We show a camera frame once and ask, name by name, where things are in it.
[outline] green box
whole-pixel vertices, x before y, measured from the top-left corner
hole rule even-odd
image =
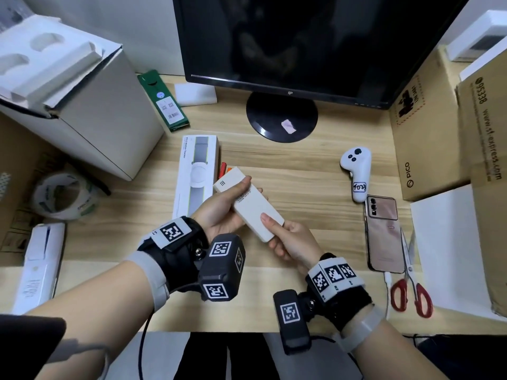
[[[137,79],[171,132],[190,124],[189,119],[155,69],[138,75]]]

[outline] forearm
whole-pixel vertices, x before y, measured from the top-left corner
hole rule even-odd
[[[369,305],[363,308],[345,326],[342,336],[347,337],[372,307]],[[386,320],[382,320],[353,353],[367,380],[447,379]]]
[[[67,323],[64,339],[106,345],[112,361],[152,310],[152,291],[144,271],[133,262],[122,262],[45,302],[29,315],[63,318]],[[37,379],[97,379],[103,366],[104,353],[89,351],[66,362],[45,365]]]

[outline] monitor stand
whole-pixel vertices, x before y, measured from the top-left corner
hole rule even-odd
[[[318,112],[313,100],[253,92],[246,102],[246,116],[260,135],[279,143],[293,143],[313,132]],[[288,130],[282,126],[285,120],[295,131],[290,124],[285,124]]]

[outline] red scissor handles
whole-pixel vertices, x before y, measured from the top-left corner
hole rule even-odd
[[[400,298],[401,303],[400,306],[396,305],[395,294],[396,289],[400,289]],[[407,281],[405,279],[398,280],[391,287],[391,306],[395,311],[404,312],[407,310]]]
[[[433,314],[433,303],[431,301],[431,297],[429,297],[428,292],[426,292],[425,288],[421,284],[416,285],[416,299],[415,299],[415,309],[417,314],[424,319],[428,319]],[[396,304],[396,289],[400,290],[400,306]],[[424,297],[426,300],[426,312],[422,310],[422,301],[421,298]],[[407,310],[407,281],[405,279],[401,279],[397,281],[391,287],[391,306],[395,311],[404,312]]]
[[[417,311],[417,314],[424,319],[429,319],[433,314],[433,302],[431,301],[431,297],[429,297],[428,292],[426,292],[425,288],[419,283],[417,283],[417,285],[415,286],[415,290],[417,292],[416,293],[417,298],[415,300],[415,309]],[[424,299],[426,300],[427,306],[426,313],[422,311],[421,296],[424,297]]]

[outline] smartphone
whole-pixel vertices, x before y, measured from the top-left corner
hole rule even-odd
[[[367,196],[364,207],[368,267],[380,272],[403,273],[402,230],[396,200]]]

